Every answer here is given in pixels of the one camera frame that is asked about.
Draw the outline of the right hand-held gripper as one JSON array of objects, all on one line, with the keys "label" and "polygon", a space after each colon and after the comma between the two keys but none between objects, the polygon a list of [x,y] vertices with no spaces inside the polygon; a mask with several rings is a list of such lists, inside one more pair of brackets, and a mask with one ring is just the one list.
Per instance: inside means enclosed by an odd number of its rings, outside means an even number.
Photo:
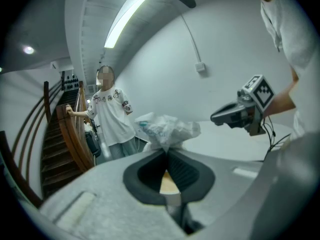
[{"label": "right hand-held gripper", "polygon": [[255,74],[237,91],[237,101],[227,103],[211,116],[216,126],[244,128],[250,136],[263,135],[264,113],[275,98],[274,90],[262,74]]}]

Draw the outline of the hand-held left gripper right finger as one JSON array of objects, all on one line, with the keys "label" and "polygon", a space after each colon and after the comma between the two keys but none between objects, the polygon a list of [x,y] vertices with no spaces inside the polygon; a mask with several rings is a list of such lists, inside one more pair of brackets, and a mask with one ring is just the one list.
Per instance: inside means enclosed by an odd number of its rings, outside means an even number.
[{"label": "hand-held left gripper right finger", "polygon": [[187,234],[214,223],[236,204],[258,176],[262,163],[209,157],[182,150],[167,153],[167,171],[179,193],[167,212]]}]

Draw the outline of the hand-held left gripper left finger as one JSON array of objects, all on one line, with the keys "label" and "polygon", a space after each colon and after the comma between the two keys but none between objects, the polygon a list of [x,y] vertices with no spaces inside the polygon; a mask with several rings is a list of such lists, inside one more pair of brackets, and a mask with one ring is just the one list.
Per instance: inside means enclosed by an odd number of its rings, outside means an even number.
[{"label": "hand-held left gripper left finger", "polygon": [[180,240],[186,233],[164,206],[139,202],[123,183],[141,152],[88,170],[48,198],[40,213],[82,240]]}]

